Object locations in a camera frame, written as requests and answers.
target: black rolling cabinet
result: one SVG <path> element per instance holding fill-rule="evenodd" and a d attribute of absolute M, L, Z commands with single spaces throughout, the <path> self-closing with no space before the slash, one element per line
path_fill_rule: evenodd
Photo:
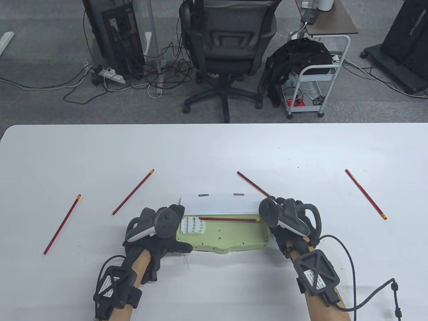
<path fill-rule="evenodd" d="M 365 48 L 408 94 L 428 88 L 428 0 L 405 0 L 382 44 Z"/>

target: white table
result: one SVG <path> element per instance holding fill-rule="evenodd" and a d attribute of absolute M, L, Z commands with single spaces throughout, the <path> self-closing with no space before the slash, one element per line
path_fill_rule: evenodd
<path fill-rule="evenodd" d="M 2 320 L 92 320 L 96 278 L 123 253 L 129 220 L 143 207 L 188 193 L 268 193 L 318 207 L 323 233 L 348 247 L 358 302 L 390 277 L 405 320 L 423 320 L 428 260 L 428 124 L 31 125 L 0 143 L 0 313 Z M 155 173 L 114 217 L 111 212 Z M 345 174 L 348 168 L 388 216 L 381 219 Z M 76 198 L 70 220 L 42 252 Z M 352 304 L 351 269 L 333 240 L 319 246 Z M 219 255 L 172 255 L 158 282 L 142 287 L 132 320 L 308 320 L 296 274 L 276 246 Z M 383 290 L 360 320 L 395 320 Z"/>

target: green tray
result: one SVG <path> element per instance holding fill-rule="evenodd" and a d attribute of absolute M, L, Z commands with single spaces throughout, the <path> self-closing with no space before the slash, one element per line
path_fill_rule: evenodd
<path fill-rule="evenodd" d="M 258 215 L 211 215 L 211 217 L 260 218 Z M 269 228 L 263 222 L 205 221 L 205 224 L 204 234 L 183 234 L 180 224 L 177 240 L 192 244 L 195 251 L 219 254 L 259 250 L 269 243 Z"/>

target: black backpack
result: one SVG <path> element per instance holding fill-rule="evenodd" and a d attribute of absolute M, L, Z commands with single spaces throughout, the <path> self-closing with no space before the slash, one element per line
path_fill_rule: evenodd
<path fill-rule="evenodd" d="M 308 38 L 291 40 L 266 59 L 258 91 L 263 93 L 267 90 L 272 105 L 279 107 L 281 85 L 285 84 L 290 73 L 299 74 L 307 66 L 331 63 L 331 54 L 322 42 Z M 305 74 L 327 74 L 329 70 L 329 68 L 310 69 Z"/>

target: computer tower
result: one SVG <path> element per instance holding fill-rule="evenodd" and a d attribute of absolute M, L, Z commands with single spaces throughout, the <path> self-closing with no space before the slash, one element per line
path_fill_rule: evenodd
<path fill-rule="evenodd" d="M 401 64 L 414 51 L 427 28 L 428 1 L 405 0 L 380 50 Z"/>
<path fill-rule="evenodd" d="M 414 43 L 403 65 L 419 75 L 422 79 L 428 81 L 428 25 L 424 33 L 419 37 L 419 40 Z"/>
<path fill-rule="evenodd" d="M 145 65 L 135 12 L 129 0 L 82 0 L 103 67 L 141 78 Z"/>

